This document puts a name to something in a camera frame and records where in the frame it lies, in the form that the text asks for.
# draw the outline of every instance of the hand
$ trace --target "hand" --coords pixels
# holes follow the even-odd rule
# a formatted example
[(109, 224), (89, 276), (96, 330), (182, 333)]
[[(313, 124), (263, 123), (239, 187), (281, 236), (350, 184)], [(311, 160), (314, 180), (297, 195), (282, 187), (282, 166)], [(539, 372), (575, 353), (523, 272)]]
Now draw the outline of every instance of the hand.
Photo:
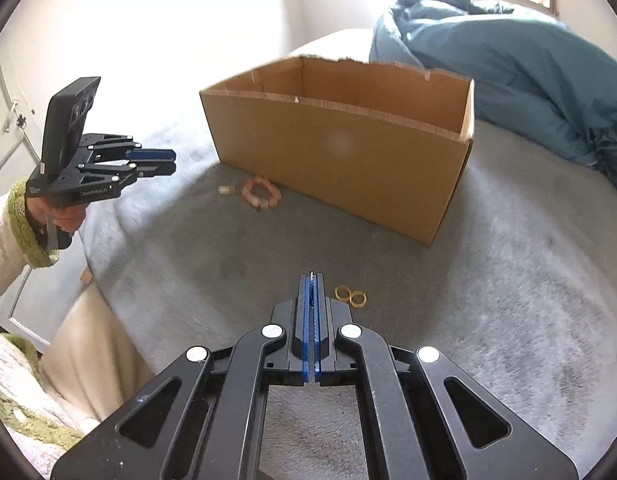
[(46, 213), (53, 216), (53, 223), (63, 231), (73, 234), (86, 218), (88, 204), (72, 205), (65, 209), (55, 209), (45, 198), (27, 198), (26, 207), (30, 215), (42, 225), (46, 225)]

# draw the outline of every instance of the teal comforter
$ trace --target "teal comforter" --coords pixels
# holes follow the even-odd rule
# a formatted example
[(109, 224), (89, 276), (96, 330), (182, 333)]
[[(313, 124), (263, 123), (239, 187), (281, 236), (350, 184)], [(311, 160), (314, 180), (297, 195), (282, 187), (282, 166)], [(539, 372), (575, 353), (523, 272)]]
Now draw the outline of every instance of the teal comforter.
[(398, 0), (375, 26), (370, 60), (475, 80), (475, 111), (617, 188), (617, 62), (559, 21), (501, 2)]

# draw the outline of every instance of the open cardboard box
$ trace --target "open cardboard box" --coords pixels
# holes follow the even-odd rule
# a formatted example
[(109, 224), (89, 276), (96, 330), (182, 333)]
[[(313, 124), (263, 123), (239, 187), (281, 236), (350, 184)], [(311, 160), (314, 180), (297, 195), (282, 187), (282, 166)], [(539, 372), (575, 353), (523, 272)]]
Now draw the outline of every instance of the open cardboard box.
[(473, 82), (402, 64), (292, 57), (200, 96), (221, 162), (425, 245), (473, 139)]

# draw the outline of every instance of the beige pants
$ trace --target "beige pants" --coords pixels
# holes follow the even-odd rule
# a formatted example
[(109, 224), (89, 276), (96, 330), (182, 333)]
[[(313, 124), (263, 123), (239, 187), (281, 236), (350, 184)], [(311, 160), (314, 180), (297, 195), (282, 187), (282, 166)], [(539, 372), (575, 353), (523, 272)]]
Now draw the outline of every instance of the beige pants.
[[(87, 415), (104, 420), (155, 374), (92, 283), (40, 361), (42, 377)], [(258, 480), (272, 480), (261, 471)]]

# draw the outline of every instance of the white round pivot cap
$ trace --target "white round pivot cap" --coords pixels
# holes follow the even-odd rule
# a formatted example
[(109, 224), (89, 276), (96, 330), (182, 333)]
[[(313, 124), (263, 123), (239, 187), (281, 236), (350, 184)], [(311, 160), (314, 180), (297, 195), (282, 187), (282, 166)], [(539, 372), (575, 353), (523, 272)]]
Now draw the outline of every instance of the white round pivot cap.
[(439, 359), (439, 350), (432, 346), (423, 346), (417, 351), (417, 356), (425, 363), (434, 363)]
[(262, 329), (262, 335), (270, 339), (279, 337), (283, 333), (284, 333), (284, 329), (280, 327), (279, 325), (266, 325)]
[(354, 324), (343, 325), (339, 331), (349, 339), (357, 339), (361, 335), (361, 328)]
[(208, 352), (203, 346), (194, 346), (186, 352), (186, 359), (194, 363), (199, 363), (206, 360)]

